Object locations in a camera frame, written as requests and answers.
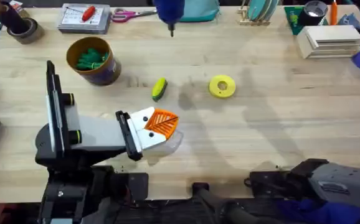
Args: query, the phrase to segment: cup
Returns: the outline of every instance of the cup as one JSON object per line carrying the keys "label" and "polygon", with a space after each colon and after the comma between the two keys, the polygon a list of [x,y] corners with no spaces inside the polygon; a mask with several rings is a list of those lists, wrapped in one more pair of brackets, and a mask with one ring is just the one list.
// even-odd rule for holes
{"label": "cup", "polygon": [[[78,70],[76,68],[78,59],[89,48],[96,49],[101,55],[108,52],[108,58],[98,68],[87,71]],[[110,45],[99,37],[85,37],[73,43],[67,51],[67,62],[75,72],[94,85],[103,86],[112,84],[121,72],[121,64],[113,56]]]}

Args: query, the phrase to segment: green corn toy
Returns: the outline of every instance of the green corn toy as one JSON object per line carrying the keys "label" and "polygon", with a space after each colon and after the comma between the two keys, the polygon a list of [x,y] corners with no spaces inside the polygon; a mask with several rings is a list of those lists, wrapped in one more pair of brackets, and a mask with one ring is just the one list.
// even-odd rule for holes
{"label": "green corn toy", "polygon": [[167,85],[168,85],[168,82],[164,78],[160,78],[155,83],[155,86],[152,91],[152,98],[155,102],[158,102],[158,100],[162,98]]}

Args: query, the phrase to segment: yellow ring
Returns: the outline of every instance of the yellow ring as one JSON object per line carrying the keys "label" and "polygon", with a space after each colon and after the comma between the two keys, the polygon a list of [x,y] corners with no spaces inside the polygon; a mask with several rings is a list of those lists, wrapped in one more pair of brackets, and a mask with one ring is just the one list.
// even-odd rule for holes
{"label": "yellow ring", "polygon": [[227,75],[216,75],[209,83],[209,92],[219,98],[227,98],[235,93],[235,82]]}

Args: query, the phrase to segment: red tool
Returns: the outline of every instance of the red tool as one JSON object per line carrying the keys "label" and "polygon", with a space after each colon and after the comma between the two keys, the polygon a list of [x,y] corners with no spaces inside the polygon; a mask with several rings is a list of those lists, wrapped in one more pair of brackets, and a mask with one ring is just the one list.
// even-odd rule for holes
{"label": "red tool", "polygon": [[88,9],[86,9],[86,11],[83,13],[82,16],[82,20],[85,22],[87,21],[89,18],[91,18],[94,15],[95,12],[95,7],[94,6],[90,6]]}
{"label": "red tool", "polygon": [[93,15],[94,15],[94,12],[95,12],[95,7],[94,6],[90,6],[86,9],[86,11],[82,12],[82,11],[79,11],[79,10],[76,10],[76,9],[71,9],[69,7],[67,7],[67,9],[70,9],[70,10],[73,10],[75,12],[81,12],[83,13],[82,15],[82,20],[84,22],[88,21],[89,18],[91,18]]}

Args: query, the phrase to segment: gray robot arm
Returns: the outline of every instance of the gray robot arm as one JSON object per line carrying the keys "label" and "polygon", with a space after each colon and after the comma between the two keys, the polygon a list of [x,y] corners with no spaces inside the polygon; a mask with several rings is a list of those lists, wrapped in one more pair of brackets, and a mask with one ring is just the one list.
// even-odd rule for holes
{"label": "gray robot arm", "polygon": [[255,197],[310,198],[360,207],[360,169],[308,159],[290,171],[251,172],[245,180]]}

